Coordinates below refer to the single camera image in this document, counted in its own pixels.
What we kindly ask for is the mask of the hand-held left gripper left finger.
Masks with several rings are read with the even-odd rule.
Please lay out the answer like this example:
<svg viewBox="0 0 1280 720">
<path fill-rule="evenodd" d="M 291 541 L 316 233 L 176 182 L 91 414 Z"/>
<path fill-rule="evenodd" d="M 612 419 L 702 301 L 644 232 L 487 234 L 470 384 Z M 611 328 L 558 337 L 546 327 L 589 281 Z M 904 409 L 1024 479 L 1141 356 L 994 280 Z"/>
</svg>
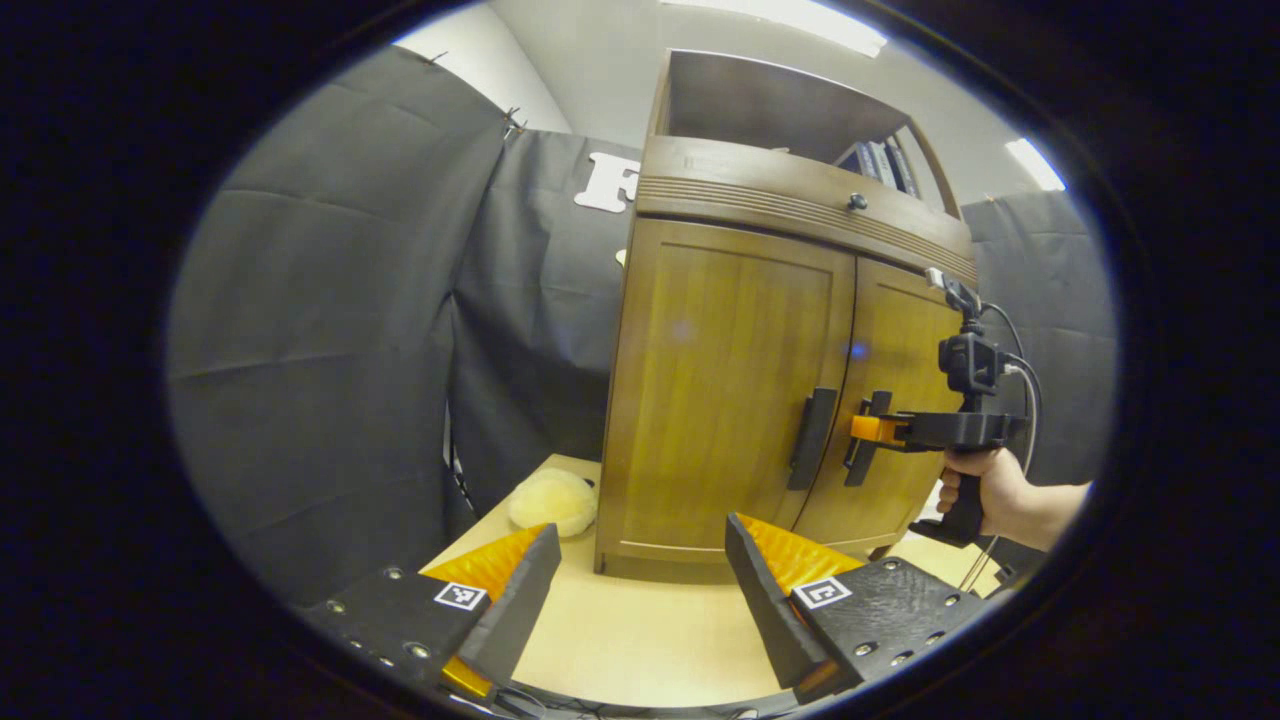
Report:
<svg viewBox="0 0 1280 720">
<path fill-rule="evenodd" d="M 424 571 L 379 569 L 300 616 L 399 685 L 490 701 L 511 682 L 559 565 L 558 528 L 543 523 Z"/>
</svg>

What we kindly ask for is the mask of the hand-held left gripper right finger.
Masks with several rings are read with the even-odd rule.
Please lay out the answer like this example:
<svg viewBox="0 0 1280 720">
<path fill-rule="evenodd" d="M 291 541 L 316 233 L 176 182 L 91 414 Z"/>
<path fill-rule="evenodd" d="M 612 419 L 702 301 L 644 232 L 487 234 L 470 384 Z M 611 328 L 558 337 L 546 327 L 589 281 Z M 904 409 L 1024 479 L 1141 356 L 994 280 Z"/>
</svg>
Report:
<svg viewBox="0 0 1280 720">
<path fill-rule="evenodd" d="M 724 555 L 780 687 L 800 705 L 902 671 L 987 603 L 905 559 L 864 562 L 745 514 L 726 518 Z"/>
</svg>

